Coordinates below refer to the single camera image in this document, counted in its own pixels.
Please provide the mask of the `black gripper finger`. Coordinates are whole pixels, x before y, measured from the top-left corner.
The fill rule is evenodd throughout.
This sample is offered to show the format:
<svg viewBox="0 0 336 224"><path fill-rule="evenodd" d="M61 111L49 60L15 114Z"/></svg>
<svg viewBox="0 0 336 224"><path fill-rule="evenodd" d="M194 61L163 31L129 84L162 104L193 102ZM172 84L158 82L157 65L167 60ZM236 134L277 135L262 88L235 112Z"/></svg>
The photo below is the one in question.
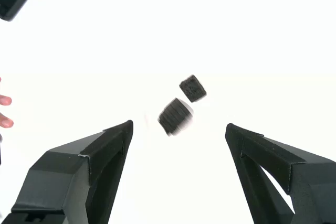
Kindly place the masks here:
<svg viewBox="0 0 336 224"><path fill-rule="evenodd" d="M132 136L128 120L45 152L3 223L108 223Z"/></svg>
<svg viewBox="0 0 336 224"><path fill-rule="evenodd" d="M254 223L335 223L335 162L232 123L225 139Z"/></svg>

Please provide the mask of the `person's hand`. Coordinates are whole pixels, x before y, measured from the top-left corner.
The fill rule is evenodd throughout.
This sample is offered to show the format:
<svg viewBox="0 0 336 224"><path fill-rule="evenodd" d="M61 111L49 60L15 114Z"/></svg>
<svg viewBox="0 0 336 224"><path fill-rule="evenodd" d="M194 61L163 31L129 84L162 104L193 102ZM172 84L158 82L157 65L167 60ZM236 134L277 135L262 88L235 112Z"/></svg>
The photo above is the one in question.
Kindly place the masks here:
<svg viewBox="0 0 336 224"><path fill-rule="evenodd" d="M12 103L12 99L5 95L1 95L0 101L1 101L1 106L9 106ZM14 125L13 120L5 116L4 114L1 113L0 117L1 117L0 118L1 127L8 129Z"/></svg>

